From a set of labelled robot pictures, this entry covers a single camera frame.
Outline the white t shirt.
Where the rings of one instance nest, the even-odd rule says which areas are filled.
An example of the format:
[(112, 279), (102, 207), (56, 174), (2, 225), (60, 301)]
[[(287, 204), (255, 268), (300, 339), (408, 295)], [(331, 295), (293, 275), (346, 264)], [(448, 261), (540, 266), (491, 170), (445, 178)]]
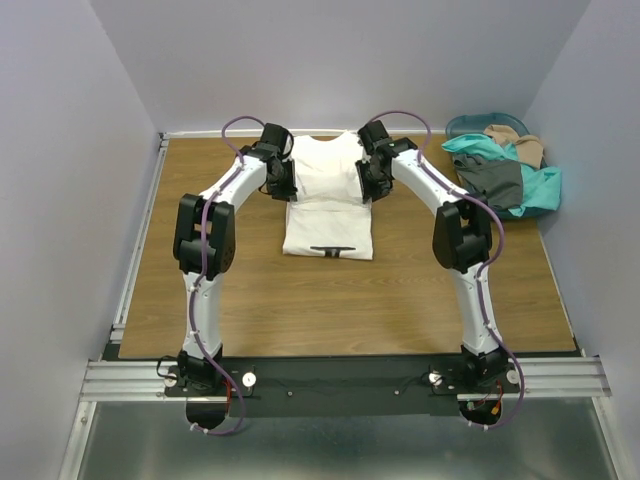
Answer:
[(284, 254), (373, 259), (372, 209), (356, 169), (362, 153), (358, 137), (348, 131), (330, 140), (295, 138), (297, 193), (286, 208)]

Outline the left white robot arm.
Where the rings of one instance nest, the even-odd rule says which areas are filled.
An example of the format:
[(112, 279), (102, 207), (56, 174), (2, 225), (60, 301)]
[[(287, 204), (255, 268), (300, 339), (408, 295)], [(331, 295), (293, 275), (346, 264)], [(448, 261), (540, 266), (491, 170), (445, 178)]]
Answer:
[(252, 145), (231, 147), (235, 158), (216, 183), (200, 194), (185, 194), (180, 199), (173, 256), (187, 295), (187, 327), (180, 352), (183, 365), (201, 362), (221, 369), (219, 303), (223, 277), (236, 251), (235, 214), (260, 189), (274, 200), (296, 199), (293, 146), (289, 130), (265, 123)]

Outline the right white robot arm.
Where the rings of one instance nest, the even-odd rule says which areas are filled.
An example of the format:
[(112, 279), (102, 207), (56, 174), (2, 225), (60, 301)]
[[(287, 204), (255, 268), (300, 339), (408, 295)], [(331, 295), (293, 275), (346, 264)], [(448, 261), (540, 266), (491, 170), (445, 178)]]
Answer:
[(463, 320), (461, 365), (454, 378), (468, 387), (491, 383), (508, 367), (488, 285), (493, 211), (436, 169), (413, 141), (392, 138), (381, 121), (369, 121), (357, 136), (363, 149), (356, 162), (362, 200), (385, 198), (398, 180), (434, 215), (432, 250), (451, 273)]

